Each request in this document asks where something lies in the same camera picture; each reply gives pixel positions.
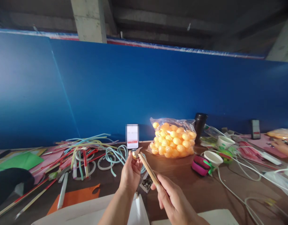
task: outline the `white paper cup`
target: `white paper cup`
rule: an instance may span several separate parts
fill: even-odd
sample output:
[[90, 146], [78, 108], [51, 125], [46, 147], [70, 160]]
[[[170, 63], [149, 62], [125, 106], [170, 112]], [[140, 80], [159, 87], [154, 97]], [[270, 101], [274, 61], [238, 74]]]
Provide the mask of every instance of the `white paper cup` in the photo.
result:
[[232, 139], [226, 136], [219, 136], [217, 143], [216, 143], [216, 148], [218, 150], [226, 150], [229, 147], [231, 147], [233, 144], [235, 144], [235, 142]]
[[221, 163], [223, 163], [223, 159], [219, 155], [217, 155], [215, 152], [205, 151], [204, 157], [207, 160], [209, 160], [212, 166], [214, 166], [215, 168], [217, 168]]

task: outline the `table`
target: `table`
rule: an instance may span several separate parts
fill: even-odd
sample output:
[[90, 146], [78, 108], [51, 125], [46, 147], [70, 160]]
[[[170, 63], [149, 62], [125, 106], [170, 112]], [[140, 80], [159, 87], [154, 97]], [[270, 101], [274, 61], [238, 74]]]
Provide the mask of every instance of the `table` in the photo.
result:
[[[254, 224], [250, 218], [246, 207], [239, 202], [219, 181], [218, 173], [214, 172], [214, 176], [201, 177], [190, 167], [193, 157], [188, 156], [179, 159], [167, 159], [158, 155], [153, 155], [145, 152], [149, 143], [140, 143], [143, 147], [143, 152], [146, 155], [147, 161], [151, 168], [159, 173], [169, 177], [173, 182], [181, 187], [187, 199], [197, 213], [213, 210], [213, 209], [228, 209], [231, 211], [235, 219], [240, 225]], [[195, 152], [202, 153], [205, 147], [195, 147]], [[107, 166], [108, 162], [104, 162], [101, 166]], [[260, 171], [270, 171], [262, 166], [256, 166]], [[92, 187], [100, 183], [100, 197], [114, 194], [119, 187], [122, 164], [117, 164], [113, 167], [117, 177], [113, 177], [110, 171], [101, 171], [96, 169], [88, 181], [75, 181], [72, 175], [69, 175], [67, 192], [78, 189]], [[264, 197], [272, 198], [277, 201], [277, 205], [288, 214], [288, 197], [282, 190], [262, 179], [260, 182], [249, 180], [240, 170], [238, 164], [233, 162], [231, 165], [220, 166], [220, 175], [225, 184], [232, 189], [241, 199], [247, 197]], [[256, 178], [249, 169], [245, 171]], [[42, 195], [26, 212], [24, 212], [17, 220], [14, 220], [17, 213], [47, 184], [38, 188], [38, 191], [28, 196], [21, 203], [12, 208], [9, 212], [0, 217], [0, 224], [5, 225], [19, 225], [32, 224], [32, 222], [44, 217], [49, 211], [51, 205], [60, 193], [62, 183], [55, 183]], [[165, 210], [160, 210], [157, 200], [157, 191], [150, 191], [146, 194], [143, 190], [138, 188], [138, 192], [142, 195], [148, 218], [150, 221], [166, 219]], [[11, 196], [7, 201], [0, 206], [0, 210], [9, 205], [17, 199], [17, 196]], [[268, 210], [263, 204], [251, 200], [249, 202], [253, 210], [262, 219], [264, 224], [288, 224], [284, 216], [276, 215]]]

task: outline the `concrete ceiling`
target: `concrete ceiling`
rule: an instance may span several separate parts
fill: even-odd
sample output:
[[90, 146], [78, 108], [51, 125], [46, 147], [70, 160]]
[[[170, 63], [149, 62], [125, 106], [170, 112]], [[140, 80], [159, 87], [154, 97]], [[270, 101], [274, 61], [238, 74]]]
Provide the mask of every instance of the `concrete ceiling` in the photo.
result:
[[[107, 34], [149, 43], [264, 54], [288, 0], [102, 0]], [[70, 0], [0, 0], [0, 27], [75, 33]]]

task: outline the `blue panel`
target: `blue panel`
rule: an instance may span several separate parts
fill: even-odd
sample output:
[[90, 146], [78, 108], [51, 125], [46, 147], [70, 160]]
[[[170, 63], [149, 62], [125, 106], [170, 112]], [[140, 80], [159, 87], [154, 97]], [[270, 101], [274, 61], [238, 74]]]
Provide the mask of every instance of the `blue panel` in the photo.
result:
[[80, 135], [111, 133], [125, 139], [125, 124], [140, 124], [151, 140], [149, 118], [193, 118], [249, 133], [288, 128], [288, 63], [167, 50], [50, 40]]
[[0, 149], [75, 136], [49, 39], [0, 33]]

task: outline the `transparent bag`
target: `transparent bag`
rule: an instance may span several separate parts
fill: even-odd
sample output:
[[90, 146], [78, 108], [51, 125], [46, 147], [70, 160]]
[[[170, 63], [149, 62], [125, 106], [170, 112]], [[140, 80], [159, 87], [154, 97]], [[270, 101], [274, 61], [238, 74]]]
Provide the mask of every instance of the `transparent bag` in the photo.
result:
[[149, 144], [148, 152], [166, 158], [181, 158], [194, 154], [195, 120], [150, 118], [150, 122], [155, 129], [156, 136]]

